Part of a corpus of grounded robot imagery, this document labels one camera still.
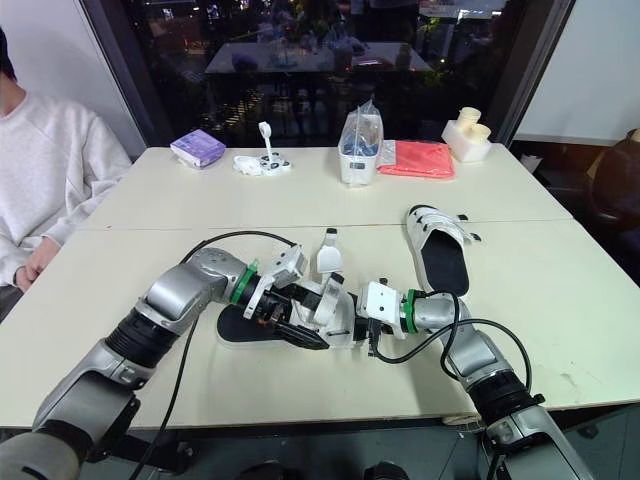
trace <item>black cable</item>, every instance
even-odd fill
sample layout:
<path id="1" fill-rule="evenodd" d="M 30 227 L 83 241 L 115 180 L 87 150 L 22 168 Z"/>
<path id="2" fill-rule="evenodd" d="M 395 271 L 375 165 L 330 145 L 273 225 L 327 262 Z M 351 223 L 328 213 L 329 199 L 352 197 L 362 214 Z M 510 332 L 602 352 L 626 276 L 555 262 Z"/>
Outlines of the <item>black cable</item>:
<path id="1" fill-rule="evenodd" d="M 178 392 L 180 391 L 180 383 L 182 382 L 182 374 L 184 373 L 184 367 L 187 363 L 187 354 L 189 353 L 189 346 L 191 345 L 193 332 L 196 331 L 196 325 L 198 324 L 199 318 L 200 317 L 196 317 L 196 319 L 193 321 L 193 324 L 191 324 L 191 330 L 189 331 L 187 342 L 185 343 L 184 349 L 182 350 L 182 360 L 180 361 L 180 368 L 178 369 L 178 376 L 176 377 L 176 383 L 173 386 L 173 393 L 171 394 L 169 407 L 167 408 L 167 412 L 164 414 L 164 418 L 162 419 L 162 424 L 160 425 L 160 429 L 158 430 L 158 433 L 156 433 L 156 436 L 153 438 L 153 441 L 151 442 L 151 444 L 145 450 L 144 455 L 142 455 L 142 458 L 138 462 L 136 469 L 133 471 L 133 473 L 129 477 L 129 480 L 135 480 L 136 478 L 138 478 L 138 475 L 140 475 L 140 472 L 142 472 L 142 469 L 144 468 L 145 464 L 149 460 L 149 457 L 151 457 L 153 450 L 156 448 L 158 444 L 158 440 L 160 439 L 160 435 L 162 435 L 162 433 L 164 433 L 164 431 L 167 428 L 167 423 L 169 423 L 169 417 L 171 417 L 171 413 L 173 413 L 173 407 L 175 406 L 176 399 L 178 398 Z"/>
<path id="2" fill-rule="evenodd" d="M 497 453 L 494 453 L 491 457 L 491 463 L 489 464 L 489 471 L 487 472 L 487 480 L 493 480 L 493 477 L 496 476 L 496 472 L 498 471 L 498 466 L 500 464 L 500 457 Z"/>
<path id="3" fill-rule="evenodd" d="M 460 301 L 458 300 L 458 296 L 449 291 L 449 290 L 434 290 L 426 294 L 427 297 L 433 297 L 438 294 L 447 294 L 451 296 L 451 300 L 453 300 L 453 323 L 451 324 L 451 334 L 449 335 L 449 340 L 447 340 L 444 349 L 442 350 L 442 355 L 440 355 L 440 367 L 450 378 L 453 378 L 455 381 L 458 381 L 458 376 L 453 373 L 449 367 L 447 366 L 447 357 L 449 356 L 449 352 L 451 351 L 451 346 L 453 345 L 453 341 L 456 339 L 456 335 L 458 333 L 458 324 L 460 322 Z"/>
<path id="4" fill-rule="evenodd" d="M 216 237 L 212 237 L 212 238 L 209 238 L 207 240 L 201 241 L 199 244 L 197 244 L 195 247 L 193 247 L 189 251 L 189 253 L 187 253 L 184 256 L 184 258 L 182 260 L 180 260 L 180 263 L 186 263 L 187 260 L 189 260 L 194 253 L 196 253 L 201 248 L 206 247 L 210 243 L 217 242 L 217 241 L 222 240 L 224 238 L 239 237 L 241 235 L 257 235 L 257 236 L 261 236 L 261 237 L 269 237 L 269 238 L 274 238 L 276 240 L 279 240 L 282 243 L 285 243 L 285 244 L 289 245 L 290 247 L 293 247 L 294 245 L 296 245 L 294 242 L 292 242 L 290 240 L 287 240 L 286 238 L 281 237 L 280 235 L 276 235 L 275 233 L 261 232 L 260 230 L 238 230 L 237 232 L 223 233 L 222 235 L 218 235 Z"/>
<path id="5" fill-rule="evenodd" d="M 518 350 L 520 350 L 520 353 L 522 354 L 522 359 L 524 360 L 525 376 L 526 376 L 525 387 L 527 388 L 527 391 L 531 393 L 531 381 L 532 381 L 531 360 L 529 359 L 529 355 L 527 354 L 527 351 L 524 348 L 524 345 L 522 344 L 520 339 L 516 336 L 516 334 L 513 333 L 504 325 L 499 324 L 498 322 L 494 322 L 492 320 L 485 320 L 483 318 L 468 318 L 466 320 L 460 320 L 458 322 L 458 326 L 474 325 L 474 324 L 489 325 L 491 327 L 497 328 L 498 330 L 501 330 L 502 332 L 506 333 L 509 337 L 511 337 L 511 339 L 515 342 L 516 346 L 518 347 Z M 382 355 L 378 351 L 377 339 L 373 339 L 374 341 L 372 342 L 372 350 L 374 355 L 385 363 L 391 363 L 391 364 L 404 363 L 408 360 L 411 360 L 418 353 L 420 353 L 426 347 L 431 345 L 434 341 L 436 341 L 438 338 L 440 338 L 442 335 L 444 335 L 446 332 L 448 332 L 452 328 L 453 328 L 453 324 L 449 324 L 445 327 L 442 327 L 440 330 L 432 334 L 429 338 L 427 338 L 426 340 L 418 344 L 413 350 L 411 350 L 410 352 L 398 358 L 389 358 Z"/>
<path id="6" fill-rule="evenodd" d="M 238 237 L 238 236 L 241 236 L 241 235 L 257 235 L 257 236 L 262 236 L 262 237 L 269 237 L 269 238 L 274 238 L 276 240 L 279 240 L 282 243 L 285 243 L 285 244 L 289 245 L 290 247 L 293 247 L 294 245 L 296 245 L 294 242 L 291 242 L 291 241 L 287 240 L 286 238 L 283 238 L 283 237 L 281 237 L 279 235 L 276 235 L 274 233 L 261 232 L 259 230 L 240 230 L 240 231 L 237 231 L 237 232 L 223 233 L 222 235 L 218 235 L 216 237 L 212 237 L 212 238 L 209 238 L 207 240 L 203 240 L 202 242 L 198 243 L 195 247 L 193 247 L 189 251 L 189 253 L 187 253 L 185 255 L 185 257 L 180 261 L 180 263 L 186 263 L 187 260 L 189 260 L 194 253 L 196 253 L 201 248 L 209 245 L 210 243 L 217 242 L 218 240 L 222 240 L 224 238 Z M 164 431 L 167 428 L 167 423 L 169 423 L 169 418 L 171 417 L 171 414 L 173 413 L 173 407 L 176 404 L 176 399 L 178 398 L 178 392 L 180 391 L 180 383 L 182 382 L 182 375 L 184 373 L 184 367 L 185 367 L 185 365 L 187 363 L 187 355 L 189 354 L 189 346 L 191 345 L 191 339 L 193 338 L 193 333 L 196 330 L 196 325 L 198 324 L 198 319 L 199 319 L 199 317 L 196 317 L 196 319 L 194 320 L 193 324 L 191 325 L 191 330 L 189 331 L 189 336 L 187 337 L 187 341 L 186 341 L 186 343 L 184 345 L 184 349 L 182 351 L 182 360 L 180 361 L 180 368 L 178 369 L 178 376 L 176 377 L 176 383 L 175 383 L 175 385 L 173 387 L 173 393 L 171 394 L 171 400 L 169 401 L 169 407 L 167 408 L 167 412 L 165 413 L 164 418 L 162 419 L 162 424 L 160 425 L 160 429 L 156 433 L 156 435 L 153 438 L 153 441 L 151 442 L 151 444 L 145 450 L 144 455 L 142 455 L 142 458 L 138 462 L 138 465 L 136 466 L 136 469 L 133 471 L 133 473 L 129 477 L 129 480 L 135 480 L 135 479 L 138 478 L 138 476 L 142 472 L 142 469 L 144 468 L 144 466 L 146 465 L 147 461 L 149 460 L 149 457 L 151 457 L 151 454 L 155 450 L 155 448 L 156 448 L 156 446 L 158 444 L 158 440 L 160 439 L 160 436 L 164 433 Z"/>

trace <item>robotic arm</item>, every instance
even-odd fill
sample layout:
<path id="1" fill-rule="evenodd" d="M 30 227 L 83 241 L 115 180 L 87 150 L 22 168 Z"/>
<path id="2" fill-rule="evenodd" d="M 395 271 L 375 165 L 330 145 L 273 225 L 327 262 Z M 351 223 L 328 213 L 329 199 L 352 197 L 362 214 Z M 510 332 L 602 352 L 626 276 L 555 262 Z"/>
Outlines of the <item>robotic arm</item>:
<path id="1" fill-rule="evenodd" d="M 283 340 L 316 350 L 356 345 L 362 340 L 356 333 L 362 319 L 386 324 L 397 338 L 452 321 L 454 305 L 446 295 L 427 298 L 411 291 L 405 298 L 374 282 L 363 289 L 356 315 L 355 297 L 342 287 L 342 277 L 333 273 L 316 284 L 302 278 L 305 264 L 296 245 L 261 277 L 254 265 L 223 250 L 203 248 L 165 272 L 47 396 L 32 432 L 0 445 L 0 478 L 77 478 L 85 459 L 108 451 L 126 432 L 140 406 L 135 391 L 144 387 L 158 362 L 211 302 L 238 305 L 245 318 L 273 328 Z M 460 312 L 461 318 L 469 318 L 462 302 Z M 447 335 L 440 338 L 446 343 Z M 557 464 L 553 478 L 593 478 L 538 405 L 541 399 L 529 395 L 484 333 L 472 325 L 458 327 L 448 361 L 488 425 L 494 450 L 500 459 L 509 454 L 512 477 L 540 478 L 531 464 L 530 452 L 535 452 L 536 461 Z M 539 438 L 551 442 L 526 450 Z"/>
<path id="2" fill-rule="evenodd" d="M 458 301 L 460 319 L 470 319 L 469 309 Z M 424 292 L 410 290 L 403 296 L 375 282 L 363 287 L 357 312 L 391 327 L 399 339 L 406 338 L 408 333 L 440 330 L 455 317 L 454 301 L 448 294 L 426 297 Z M 443 344 L 447 344 L 450 334 L 440 336 Z M 377 352 L 378 338 L 375 334 L 370 337 L 374 343 L 370 352 Z M 487 425 L 487 437 L 494 451 L 491 468 L 504 461 L 510 478 L 518 480 L 595 478 L 539 405 L 544 397 L 530 395 L 485 333 L 476 330 L 472 323 L 463 322 L 457 328 L 447 360 Z"/>
<path id="3" fill-rule="evenodd" d="M 323 337 L 331 341 L 333 331 L 353 322 L 353 300 L 339 276 L 324 286 L 295 284 L 305 264 L 296 245 L 260 277 L 255 266 L 204 248 L 165 272 L 47 396 L 32 432 L 0 446 L 0 478 L 77 478 L 85 459 L 108 451 L 124 435 L 140 407 L 135 390 L 145 386 L 158 362 L 211 302 L 244 307 L 246 318 L 270 326 L 294 345 L 328 348 Z M 289 322 L 293 301 L 315 313 L 309 318 L 313 329 Z"/>

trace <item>floor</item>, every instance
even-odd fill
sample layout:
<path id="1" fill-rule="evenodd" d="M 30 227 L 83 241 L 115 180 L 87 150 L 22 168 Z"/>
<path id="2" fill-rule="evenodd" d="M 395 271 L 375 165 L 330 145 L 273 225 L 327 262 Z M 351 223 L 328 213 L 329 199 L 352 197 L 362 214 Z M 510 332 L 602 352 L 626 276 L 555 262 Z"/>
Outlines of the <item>floor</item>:
<path id="1" fill-rule="evenodd" d="M 640 406 L 595 423 L 589 438 L 570 442 L 600 480 L 640 478 Z M 200 440 L 194 465 L 180 476 L 148 468 L 141 480 L 233 480 L 245 468 L 269 460 L 304 471 L 305 480 L 361 479 L 380 460 L 401 465 L 413 480 L 478 479 L 479 451 L 473 435 L 446 427 L 377 430 L 317 436 Z M 83 467 L 81 480 L 128 478 L 133 464 L 115 458 Z"/>

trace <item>person's hand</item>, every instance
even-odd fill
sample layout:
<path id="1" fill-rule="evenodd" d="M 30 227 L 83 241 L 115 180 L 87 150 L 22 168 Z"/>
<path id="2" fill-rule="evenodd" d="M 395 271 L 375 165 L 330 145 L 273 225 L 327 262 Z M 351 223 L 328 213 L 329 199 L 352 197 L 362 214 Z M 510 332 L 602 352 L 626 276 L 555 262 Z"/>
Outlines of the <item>person's hand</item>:
<path id="1" fill-rule="evenodd" d="M 42 237 L 42 242 L 38 245 L 25 264 L 27 279 L 33 283 L 36 278 L 47 268 L 53 257 L 60 251 L 60 245 L 49 237 Z"/>
<path id="2" fill-rule="evenodd" d="M 29 290 L 29 287 L 33 283 L 31 280 L 27 278 L 26 267 L 20 267 L 18 270 L 16 270 L 15 280 L 16 280 L 16 287 L 22 290 L 22 293 L 27 293 L 27 290 Z"/>

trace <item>pink towel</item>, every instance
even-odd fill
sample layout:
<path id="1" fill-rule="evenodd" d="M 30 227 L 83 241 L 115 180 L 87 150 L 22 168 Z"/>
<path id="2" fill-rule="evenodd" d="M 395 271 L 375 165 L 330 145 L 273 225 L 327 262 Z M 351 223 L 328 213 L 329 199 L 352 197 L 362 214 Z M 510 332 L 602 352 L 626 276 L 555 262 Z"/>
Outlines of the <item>pink towel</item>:
<path id="1" fill-rule="evenodd" d="M 378 171 L 430 178 L 451 178 L 455 174 L 449 147 L 444 143 L 405 141 L 396 141 L 396 164 L 382 165 Z"/>

